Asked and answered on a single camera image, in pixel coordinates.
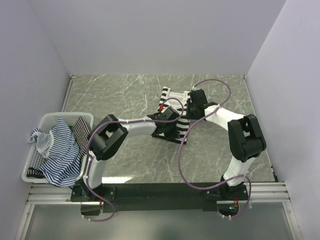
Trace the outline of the black white striped tank top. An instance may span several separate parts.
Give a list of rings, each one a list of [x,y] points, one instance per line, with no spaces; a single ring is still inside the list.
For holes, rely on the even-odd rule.
[[[177,112],[177,114],[174,116],[174,118],[176,118],[182,112],[181,104],[177,100],[175,100],[175,99],[178,99],[183,104],[183,114],[181,118],[179,118],[175,123],[171,123],[171,125],[174,125],[174,127],[172,128],[172,130],[169,130],[169,133],[154,132],[152,134],[154,138],[181,144],[183,137],[186,135],[188,129],[190,128],[190,120],[187,119],[187,116],[186,116],[187,100],[190,99],[190,93],[191,92],[189,90],[185,90],[182,93],[179,93],[179,92],[173,92],[171,88],[166,86],[162,88],[157,112],[164,113],[167,108],[171,107]]]

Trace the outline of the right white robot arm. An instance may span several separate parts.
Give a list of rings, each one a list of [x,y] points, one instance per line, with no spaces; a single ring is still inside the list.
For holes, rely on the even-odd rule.
[[[253,161],[266,149],[267,144],[255,115],[242,115],[208,102],[202,89],[189,93],[186,117],[214,123],[228,132],[229,148],[232,154],[229,166],[221,181],[230,181],[219,187],[222,198],[230,200],[241,189],[245,175]]]

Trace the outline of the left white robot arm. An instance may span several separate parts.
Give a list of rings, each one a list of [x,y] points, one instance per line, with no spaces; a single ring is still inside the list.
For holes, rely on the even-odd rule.
[[[179,137],[177,121],[181,118],[171,106],[164,112],[158,112],[138,119],[120,119],[113,114],[107,115],[88,136],[86,149],[86,171],[82,179],[85,186],[82,195],[88,201],[96,200],[100,195],[102,175],[107,160],[120,149],[125,139],[138,136],[163,134],[167,139]]]

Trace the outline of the blue white striped tank top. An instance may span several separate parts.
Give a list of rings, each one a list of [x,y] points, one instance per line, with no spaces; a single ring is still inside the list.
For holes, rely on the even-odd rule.
[[[59,188],[75,184],[80,174],[81,149],[63,118],[58,117],[56,125],[48,133],[36,128],[28,141],[35,143],[36,151],[45,158],[39,168],[28,168],[29,178],[45,178]]]

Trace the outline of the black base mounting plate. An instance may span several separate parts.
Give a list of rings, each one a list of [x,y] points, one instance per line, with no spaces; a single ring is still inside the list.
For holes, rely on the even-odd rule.
[[[223,184],[210,190],[197,190],[185,183],[104,183],[91,193],[84,184],[73,187],[70,201],[81,203],[84,215],[116,211],[202,210],[216,212],[219,201],[246,201],[246,185]]]

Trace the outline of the dark thin striped garment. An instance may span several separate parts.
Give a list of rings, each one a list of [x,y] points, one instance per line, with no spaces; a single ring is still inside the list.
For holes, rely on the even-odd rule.
[[[80,158],[82,159],[86,154],[88,136],[91,132],[91,127],[83,117],[79,116],[75,124],[71,127],[71,130],[80,148]]]

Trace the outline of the white plastic laundry basket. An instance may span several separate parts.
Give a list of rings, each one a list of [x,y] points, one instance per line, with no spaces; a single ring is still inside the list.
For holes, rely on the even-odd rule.
[[[69,126],[73,126],[78,117],[82,117],[89,124],[90,128],[93,127],[94,123],[94,116],[88,112],[53,112],[47,113],[41,118],[38,128],[47,134],[57,123],[57,117],[64,119]],[[36,150],[36,144],[32,143],[24,164],[23,171],[21,173],[21,178],[23,181],[33,184],[48,184],[49,182],[45,178],[27,176],[27,171],[29,168],[38,169],[44,162],[45,159]]]

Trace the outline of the aluminium rail frame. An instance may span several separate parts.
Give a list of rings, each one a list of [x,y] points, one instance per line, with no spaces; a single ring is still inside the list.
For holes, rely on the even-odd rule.
[[[26,237],[30,220],[36,205],[98,205],[98,201],[71,201],[73,193],[70,188],[57,188],[49,184],[37,183],[30,188],[26,206],[17,230],[16,240]],[[251,204],[282,203],[285,216],[294,240],[302,240],[298,221],[294,214],[291,198],[284,182],[253,182],[251,184]]]

